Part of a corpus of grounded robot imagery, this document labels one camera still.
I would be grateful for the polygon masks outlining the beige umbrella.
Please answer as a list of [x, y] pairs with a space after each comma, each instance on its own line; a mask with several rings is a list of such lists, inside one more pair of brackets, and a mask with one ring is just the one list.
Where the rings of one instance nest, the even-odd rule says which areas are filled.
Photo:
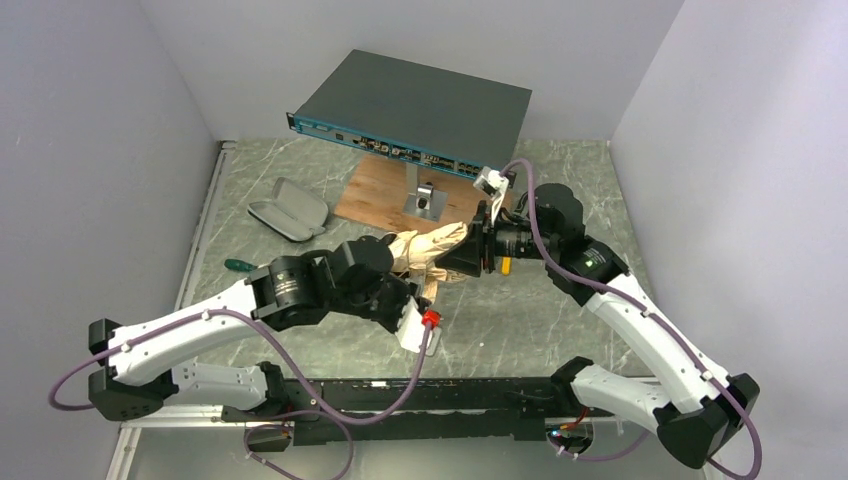
[[468, 225], [454, 222], [427, 233], [417, 230], [391, 232], [381, 238], [394, 259], [391, 271], [409, 274], [423, 281], [421, 296], [434, 303], [442, 283], [458, 283], [468, 278], [454, 270], [436, 266], [436, 260], [466, 238]]

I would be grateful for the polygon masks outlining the grey black umbrella case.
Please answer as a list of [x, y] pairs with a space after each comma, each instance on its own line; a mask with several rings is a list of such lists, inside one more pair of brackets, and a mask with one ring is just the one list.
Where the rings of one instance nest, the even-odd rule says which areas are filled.
[[248, 214], [286, 240], [302, 243], [326, 231], [328, 204], [312, 191], [279, 177], [269, 200], [251, 202]]

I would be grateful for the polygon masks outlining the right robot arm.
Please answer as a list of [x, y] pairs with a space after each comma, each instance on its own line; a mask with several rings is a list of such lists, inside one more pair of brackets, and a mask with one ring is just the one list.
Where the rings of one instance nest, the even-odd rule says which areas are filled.
[[575, 357], [551, 377], [556, 399], [641, 426], [689, 468], [715, 466], [714, 455], [749, 420], [758, 383], [747, 373], [730, 374], [685, 338], [615, 251], [586, 233], [583, 205], [569, 187], [543, 184], [529, 203], [535, 209], [521, 216], [493, 215], [480, 202], [467, 236], [436, 266], [478, 277], [499, 260], [550, 256], [552, 283], [609, 325], [657, 380], [649, 385]]

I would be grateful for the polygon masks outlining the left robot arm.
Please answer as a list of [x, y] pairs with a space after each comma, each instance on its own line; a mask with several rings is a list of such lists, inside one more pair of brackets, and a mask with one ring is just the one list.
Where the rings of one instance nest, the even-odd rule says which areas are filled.
[[210, 349], [252, 335], [314, 326], [340, 313], [367, 319], [420, 357], [439, 341], [439, 316], [415, 284], [392, 272], [389, 246], [372, 236], [333, 250], [280, 256], [224, 291], [158, 319], [89, 327], [98, 369], [88, 399], [107, 420], [127, 421], [170, 404], [223, 405], [254, 418], [295, 409], [279, 366], [198, 362]]

